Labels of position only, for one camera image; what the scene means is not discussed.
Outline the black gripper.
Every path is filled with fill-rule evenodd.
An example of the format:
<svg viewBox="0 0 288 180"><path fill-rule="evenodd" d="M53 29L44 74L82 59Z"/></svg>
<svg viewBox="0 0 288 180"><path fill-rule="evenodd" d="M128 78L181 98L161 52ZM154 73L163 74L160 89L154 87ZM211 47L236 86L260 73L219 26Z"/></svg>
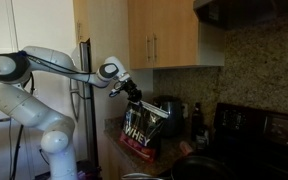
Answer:
<svg viewBox="0 0 288 180"><path fill-rule="evenodd" d="M115 97L121 91L125 91L127 93L128 95L127 99L130 102L141 104L142 92L137 88L137 85L131 79L116 82L109 96Z"/></svg>

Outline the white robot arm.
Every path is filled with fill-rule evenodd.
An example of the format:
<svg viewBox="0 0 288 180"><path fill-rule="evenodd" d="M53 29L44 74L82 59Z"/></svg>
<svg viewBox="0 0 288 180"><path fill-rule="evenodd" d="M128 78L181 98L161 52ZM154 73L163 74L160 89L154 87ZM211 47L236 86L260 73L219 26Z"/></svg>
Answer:
<svg viewBox="0 0 288 180"><path fill-rule="evenodd" d="M34 71L59 74L98 88L116 80L119 86L110 95L114 97L124 91L132 102L140 101L142 93L114 56L91 73L78 69L67 54L48 48L27 46L19 52L0 54L0 111L23 126L43 132L41 148L49 160L50 180L78 180L73 145L75 121L24 89L24 83Z"/></svg>

